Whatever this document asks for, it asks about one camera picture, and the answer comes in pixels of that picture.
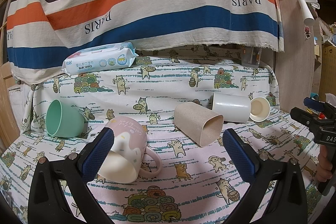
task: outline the striped fabric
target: striped fabric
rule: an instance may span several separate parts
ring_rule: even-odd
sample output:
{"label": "striped fabric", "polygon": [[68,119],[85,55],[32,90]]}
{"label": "striped fabric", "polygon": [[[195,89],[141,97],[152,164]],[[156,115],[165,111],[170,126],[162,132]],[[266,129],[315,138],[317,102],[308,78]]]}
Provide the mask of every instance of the striped fabric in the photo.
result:
{"label": "striped fabric", "polygon": [[131,41],[137,49],[238,43],[283,51],[277,0],[12,0],[8,58],[28,84],[60,73],[87,47]]}

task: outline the baby wipes package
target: baby wipes package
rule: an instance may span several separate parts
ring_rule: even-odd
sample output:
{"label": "baby wipes package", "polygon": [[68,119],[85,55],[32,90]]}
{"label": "baby wipes package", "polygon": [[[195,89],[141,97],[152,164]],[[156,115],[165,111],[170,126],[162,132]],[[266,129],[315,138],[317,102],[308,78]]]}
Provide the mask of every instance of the baby wipes package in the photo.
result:
{"label": "baby wipes package", "polygon": [[131,42],[86,48],[71,54],[63,61],[67,75],[110,69],[129,68],[138,55]]}

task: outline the human hand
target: human hand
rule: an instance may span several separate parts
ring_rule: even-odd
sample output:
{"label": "human hand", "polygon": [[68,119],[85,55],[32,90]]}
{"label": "human hand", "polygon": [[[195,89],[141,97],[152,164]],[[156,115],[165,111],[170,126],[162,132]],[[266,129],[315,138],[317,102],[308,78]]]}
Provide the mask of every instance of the human hand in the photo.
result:
{"label": "human hand", "polygon": [[330,172],[333,165],[327,159],[327,147],[320,145],[320,153],[318,156],[319,163],[317,165],[316,178],[318,181],[325,182],[327,179],[331,179],[333,174]]}

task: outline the mint green cup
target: mint green cup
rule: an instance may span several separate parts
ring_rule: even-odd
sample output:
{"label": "mint green cup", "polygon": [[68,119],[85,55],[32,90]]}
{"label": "mint green cup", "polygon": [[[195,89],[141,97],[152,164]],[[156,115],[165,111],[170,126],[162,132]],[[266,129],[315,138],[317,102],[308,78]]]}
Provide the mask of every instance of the mint green cup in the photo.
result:
{"label": "mint green cup", "polygon": [[54,100],[48,108],[45,124],[49,136],[73,138],[82,133],[84,117],[76,108]]}

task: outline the pink mug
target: pink mug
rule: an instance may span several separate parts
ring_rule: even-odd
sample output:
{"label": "pink mug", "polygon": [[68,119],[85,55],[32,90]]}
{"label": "pink mug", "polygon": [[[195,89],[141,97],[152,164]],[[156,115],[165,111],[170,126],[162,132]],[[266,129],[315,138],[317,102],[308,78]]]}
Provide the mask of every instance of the pink mug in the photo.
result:
{"label": "pink mug", "polygon": [[[98,171],[100,176],[117,183],[131,183],[139,174],[153,178],[160,173],[162,161],[158,154],[147,146],[147,134],[140,123],[125,116],[118,116],[110,120],[105,127],[113,130],[114,144]],[[155,172],[141,168],[145,153],[155,161]]]}

